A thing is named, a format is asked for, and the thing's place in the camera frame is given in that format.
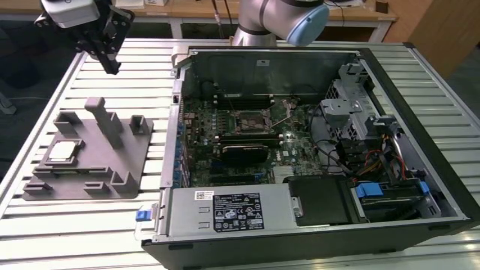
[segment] blue tab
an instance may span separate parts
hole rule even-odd
[[[383,195],[383,191],[382,191],[381,185],[378,183],[361,184],[355,189],[357,189],[359,198]]]
[[[363,191],[362,186],[358,186],[358,187],[355,188],[355,191],[358,192],[358,197],[359,197],[359,198],[366,197],[366,192]]]
[[[363,187],[366,196],[382,196],[383,195],[383,191],[382,191],[381,185],[378,183],[366,183],[366,184],[361,184],[361,186]]]
[[[151,210],[139,210],[137,212],[135,220],[138,222],[151,221],[153,220],[153,211]]]
[[[429,188],[426,181],[421,181],[421,188],[422,188],[422,191],[425,194],[427,194],[430,192],[430,188]]]

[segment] red cable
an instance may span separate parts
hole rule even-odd
[[[401,161],[401,166],[402,166],[402,177],[403,179],[407,179],[407,176],[406,176],[406,163],[405,163],[405,160],[399,157],[399,156],[395,156],[398,158],[398,160]]]
[[[377,153],[377,152],[382,152],[382,150],[371,150],[371,151],[369,151],[367,156],[366,156],[366,164],[365,164],[365,166],[367,166],[367,164],[369,164],[369,157],[370,157],[370,155],[374,154],[374,153]]]

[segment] metal bracket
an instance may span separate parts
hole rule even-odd
[[[179,67],[179,63],[189,58],[189,46],[175,46],[173,50],[173,66]]]

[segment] white sticker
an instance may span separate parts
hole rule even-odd
[[[270,60],[257,60],[257,66],[270,66],[271,61]]]
[[[195,200],[214,200],[214,190],[195,191]]]

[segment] desk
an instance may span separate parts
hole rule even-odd
[[[2,0],[0,20],[35,20],[41,14],[41,0]],[[219,12],[222,23],[230,23],[227,8],[223,1],[219,3]],[[238,23],[239,1],[230,1],[230,8],[234,17],[234,23]],[[210,0],[170,0],[166,6],[146,6],[142,10],[134,10],[139,23],[169,23],[171,24],[173,36],[177,39],[183,38],[182,24],[215,24],[214,7]],[[331,10],[327,26],[337,27],[365,27],[374,28],[370,37],[371,42],[382,42],[393,22],[398,19],[394,13],[383,14],[370,11],[365,7],[345,8],[345,18],[342,10]]]

